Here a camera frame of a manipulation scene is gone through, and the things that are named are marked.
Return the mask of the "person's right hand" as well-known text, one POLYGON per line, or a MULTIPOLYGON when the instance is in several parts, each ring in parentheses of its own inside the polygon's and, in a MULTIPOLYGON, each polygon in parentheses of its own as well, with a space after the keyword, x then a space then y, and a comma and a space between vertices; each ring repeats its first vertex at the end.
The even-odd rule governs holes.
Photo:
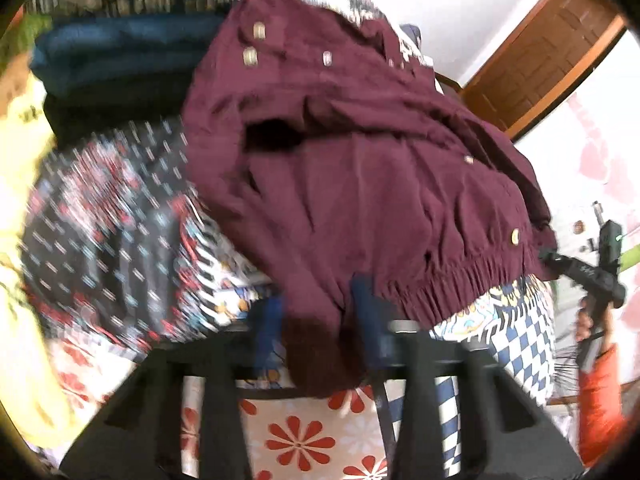
MULTIPOLYGON (((580 302, 580 310, 577 315, 576 321, 576 340, 583 341, 591 336, 591 329, 593 326, 593 319, 588 313, 588 298, 585 297, 580 302)), ((601 351, 600 354, 605 354, 613 348, 613 330, 614 330, 614 316, 612 306, 608 306, 605 314, 602 318, 601 328, 603 330, 603 336, 601 338, 601 351)))

